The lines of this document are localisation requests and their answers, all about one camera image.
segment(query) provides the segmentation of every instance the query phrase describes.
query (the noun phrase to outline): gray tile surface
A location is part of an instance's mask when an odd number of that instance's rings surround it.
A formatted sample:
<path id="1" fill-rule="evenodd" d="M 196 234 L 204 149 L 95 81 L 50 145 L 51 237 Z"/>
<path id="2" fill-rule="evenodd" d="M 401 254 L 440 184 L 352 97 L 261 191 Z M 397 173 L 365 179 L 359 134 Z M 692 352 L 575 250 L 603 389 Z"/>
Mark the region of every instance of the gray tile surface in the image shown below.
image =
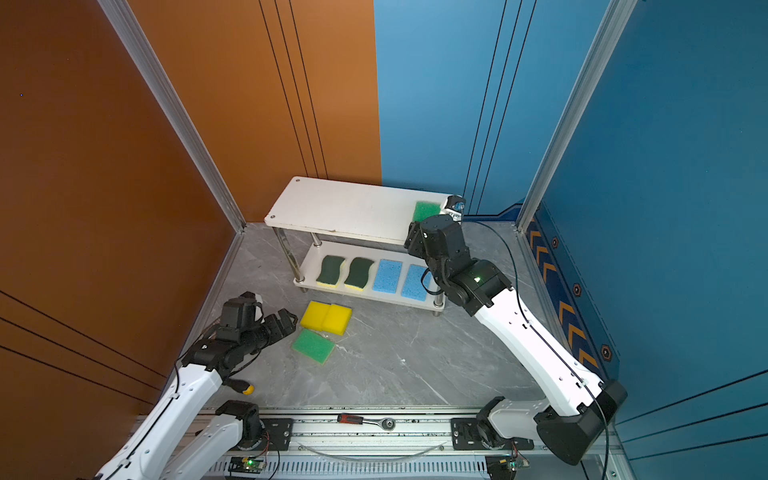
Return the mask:
<path id="1" fill-rule="evenodd" d="M 515 255 L 521 298 L 539 318 L 542 315 L 523 252 L 509 223 L 493 223 Z M 472 256 L 493 261 L 513 280 L 508 253 L 490 231 L 464 223 Z M 301 263 L 311 245 L 308 233 L 287 231 L 291 249 Z M 372 246 L 371 242 L 320 237 Z M 378 245 L 401 250 L 394 245 Z M 237 378 L 256 387 L 249 398 L 261 406 L 483 406 L 494 396 L 515 400 L 542 399 L 544 394 L 504 344 L 476 319 L 452 304 L 434 317 L 418 310 L 372 300 L 309 290 L 302 293 L 271 228 L 252 223 L 211 315 L 220 314 L 224 300 L 250 290 L 263 297 L 265 314 L 287 308 L 299 318 L 310 300 L 353 309 L 344 336 L 324 333 L 336 343 L 325 365 L 319 365 L 285 339 L 262 351 L 259 359 Z M 209 402 L 242 399 L 222 388 Z"/>

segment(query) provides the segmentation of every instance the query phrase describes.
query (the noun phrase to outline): shelf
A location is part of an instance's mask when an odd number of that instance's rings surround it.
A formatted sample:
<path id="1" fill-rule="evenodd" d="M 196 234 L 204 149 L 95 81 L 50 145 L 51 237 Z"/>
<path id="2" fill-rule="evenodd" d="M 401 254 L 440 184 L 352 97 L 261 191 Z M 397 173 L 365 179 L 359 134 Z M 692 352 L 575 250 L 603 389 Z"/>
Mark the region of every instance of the shelf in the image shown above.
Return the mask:
<path id="1" fill-rule="evenodd" d="M 403 245 L 417 201 L 448 194 L 294 177 L 264 217 L 270 227 Z"/>
<path id="2" fill-rule="evenodd" d="M 323 258 L 326 255 L 337 255 L 338 257 L 346 258 L 346 261 L 341 268 L 341 276 L 339 277 L 339 284 L 336 287 L 318 285 L 315 279 L 320 274 L 320 269 L 323 264 Z M 371 266 L 370 277 L 366 288 L 363 291 L 355 290 L 344 285 L 344 279 L 346 279 L 349 273 L 349 264 L 355 257 L 368 258 L 374 261 Z M 382 293 L 374 292 L 371 287 L 373 280 L 376 278 L 376 271 L 379 268 L 379 260 L 394 260 L 402 262 L 402 269 L 400 269 L 400 278 L 397 284 L 397 291 L 395 293 Z M 298 283 L 295 280 L 293 283 L 296 286 L 303 288 L 309 288 L 313 290 L 322 290 L 324 292 L 338 293 L 340 295 L 357 296 L 361 298 L 367 298 L 370 300 L 377 300 L 379 302 L 394 303 L 396 305 L 413 306 L 424 310 L 431 310 L 434 312 L 442 312 L 445 308 L 445 302 L 440 307 L 435 306 L 433 295 L 427 294 L 426 300 L 418 301 L 410 298 L 400 296 L 402 292 L 402 285 L 406 280 L 408 268 L 410 265 L 426 266 L 424 260 L 416 257 L 411 257 L 407 253 L 390 252 L 388 250 L 379 250 L 376 248 L 359 247 L 357 245 L 348 245 L 346 243 L 328 242 L 323 241 L 323 244 L 319 247 L 311 246 L 310 251 L 306 254 L 304 261 L 301 264 L 301 273 L 304 275 L 304 281 Z M 429 289 L 432 291 L 437 290 L 434 280 L 430 280 Z"/>

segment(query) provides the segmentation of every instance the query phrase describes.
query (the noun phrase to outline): brown wall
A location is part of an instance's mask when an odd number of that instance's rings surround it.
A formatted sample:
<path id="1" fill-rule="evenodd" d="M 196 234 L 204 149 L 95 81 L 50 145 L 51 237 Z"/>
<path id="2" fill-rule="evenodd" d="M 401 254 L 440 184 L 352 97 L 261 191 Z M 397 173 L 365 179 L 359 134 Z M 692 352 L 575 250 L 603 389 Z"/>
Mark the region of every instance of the brown wall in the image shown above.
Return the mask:
<path id="1" fill-rule="evenodd" d="M 0 477 L 90 478 L 233 231 L 97 2 L 0 3 L 0 95 Z"/>
<path id="2" fill-rule="evenodd" d="M 294 175 L 381 184 L 372 0 L 129 0 L 246 220 Z"/>

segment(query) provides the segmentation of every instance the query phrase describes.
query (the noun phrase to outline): ratchet wrench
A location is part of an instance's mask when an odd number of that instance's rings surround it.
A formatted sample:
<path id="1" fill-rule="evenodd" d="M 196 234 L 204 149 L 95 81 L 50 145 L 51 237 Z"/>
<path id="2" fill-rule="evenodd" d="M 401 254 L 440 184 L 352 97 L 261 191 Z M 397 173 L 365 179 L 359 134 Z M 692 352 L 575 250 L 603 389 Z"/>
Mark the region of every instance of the ratchet wrench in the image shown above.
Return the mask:
<path id="1" fill-rule="evenodd" d="M 390 432 L 395 429 L 395 419 L 381 419 L 381 420 L 366 420 L 360 415 L 350 415 L 349 413 L 340 413 L 337 417 L 339 423 L 354 423 L 356 425 L 362 425 L 368 423 L 370 425 L 378 425 L 381 430 Z"/>

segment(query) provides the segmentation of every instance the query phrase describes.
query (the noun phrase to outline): dark green scouring sponge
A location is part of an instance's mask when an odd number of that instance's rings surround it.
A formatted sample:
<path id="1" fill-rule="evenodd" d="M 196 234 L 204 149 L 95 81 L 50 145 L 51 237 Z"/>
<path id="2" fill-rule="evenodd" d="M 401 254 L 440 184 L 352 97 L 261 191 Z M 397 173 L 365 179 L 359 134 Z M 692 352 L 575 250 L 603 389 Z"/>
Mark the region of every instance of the dark green scouring sponge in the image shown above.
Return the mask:
<path id="1" fill-rule="evenodd" d="M 344 285 L 355 290 L 364 290 L 368 285 L 369 271 L 373 265 L 373 260 L 356 257 L 349 264 L 349 275 L 344 280 Z"/>
<path id="2" fill-rule="evenodd" d="M 338 285 L 339 277 L 341 276 L 341 266 L 344 264 L 344 260 L 344 257 L 326 255 L 323 258 L 323 266 L 320 268 L 320 275 L 317 276 L 316 282 L 323 286 L 335 287 Z"/>
<path id="3" fill-rule="evenodd" d="M 322 365 L 330 356 L 334 346 L 336 345 L 330 340 L 304 329 L 299 334 L 296 342 L 293 342 L 291 348 Z"/>
<path id="4" fill-rule="evenodd" d="M 440 214 L 440 206 L 432 202 L 416 202 L 413 209 L 413 221 L 420 222 Z"/>

